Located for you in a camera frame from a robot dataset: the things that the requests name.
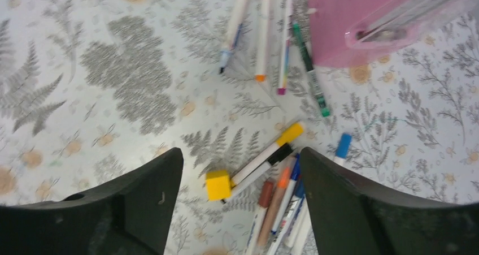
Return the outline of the light blue capped marker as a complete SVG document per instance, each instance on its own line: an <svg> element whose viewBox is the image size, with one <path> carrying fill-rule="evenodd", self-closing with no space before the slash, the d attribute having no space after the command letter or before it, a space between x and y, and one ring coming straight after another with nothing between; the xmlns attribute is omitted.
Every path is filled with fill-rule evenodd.
<svg viewBox="0 0 479 255"><path fill-rule="evenodd" d="M334 159L333 159L336 164L340 166L344 166L346 162L347 154L349 152L351 140L352 140L352 136L349 133L342 134L338 143L338 147L335 152Z"/></svg>

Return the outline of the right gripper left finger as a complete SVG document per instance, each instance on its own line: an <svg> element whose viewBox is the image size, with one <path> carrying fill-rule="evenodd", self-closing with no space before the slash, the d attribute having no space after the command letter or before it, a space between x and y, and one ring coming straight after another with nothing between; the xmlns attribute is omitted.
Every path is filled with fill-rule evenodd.
<svg viewBox="0 0 479 255"><path fill-rule="evenodd" d="M163 254L184 158L172 148L61 201L1 207L2 254Z"/></svg>

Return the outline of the orange capped white marker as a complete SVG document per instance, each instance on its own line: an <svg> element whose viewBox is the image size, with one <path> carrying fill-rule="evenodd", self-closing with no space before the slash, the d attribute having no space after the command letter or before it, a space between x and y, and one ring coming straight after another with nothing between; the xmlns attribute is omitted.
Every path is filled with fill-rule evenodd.
<svg viewBox="0 0 479 255"><path fill-rule="evenodd" d="M258 19L258 42L256 52L255 80L263 82L266 79L270 0L262 0Z"/></svg>

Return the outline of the red brown capped marker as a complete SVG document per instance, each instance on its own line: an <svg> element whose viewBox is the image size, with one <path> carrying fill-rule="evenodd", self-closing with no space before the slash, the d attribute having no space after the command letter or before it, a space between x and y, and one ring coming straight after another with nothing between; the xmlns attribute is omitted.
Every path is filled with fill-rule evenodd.
<svg viewBox="0 0 479 255"><path fill-rule="evenodd" d="M245 255L254 254L256 242L263 224L264 217L269 207L269 202L274 188L274 182L266 180L263 184L262 191L258 199L258 205L256 207L253 223L249 233L249 238L244 251Z"/></svg>

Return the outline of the magenta capped white marker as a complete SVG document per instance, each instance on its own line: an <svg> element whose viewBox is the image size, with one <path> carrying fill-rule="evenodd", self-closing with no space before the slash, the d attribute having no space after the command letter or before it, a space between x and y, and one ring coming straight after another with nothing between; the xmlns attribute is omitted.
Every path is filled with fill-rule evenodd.
<svg viewBox="0 0 479 255"><path fill-rule="evenodd" d="M289 47L290 47L290 19L293 11L293 0L285 0L280 72L278 78L277 94L285 95L287 88L288 68L289 68Z"/></svg>

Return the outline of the dark green marker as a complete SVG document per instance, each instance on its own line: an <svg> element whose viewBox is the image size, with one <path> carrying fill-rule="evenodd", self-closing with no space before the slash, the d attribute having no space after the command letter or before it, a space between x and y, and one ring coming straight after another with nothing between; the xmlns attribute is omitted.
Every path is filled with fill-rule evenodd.
<svg viewBox="0 0 479 255"><path fill-rule="evenodd" d="M292 22L291 27L293 30L293 35L296 38L297 44L299 46L304 67L306 69L308 83L311 87L311 96L316 101L320 114L323 117L328 117L330 115L330 110L326 104L326 99L317 79L315 67L309 54L306 42L303 39L301 28L296 21Z"/></svg>

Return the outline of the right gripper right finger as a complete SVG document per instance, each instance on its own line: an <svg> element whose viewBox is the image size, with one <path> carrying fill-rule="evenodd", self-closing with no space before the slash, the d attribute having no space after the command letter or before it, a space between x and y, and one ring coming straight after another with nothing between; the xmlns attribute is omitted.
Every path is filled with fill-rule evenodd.
<svg viewBox="0 0 479 255"><path fill-rule="evenodd" d="M478 204L409 195L331 161L300 153L320 254L477 254Z"/></svg>

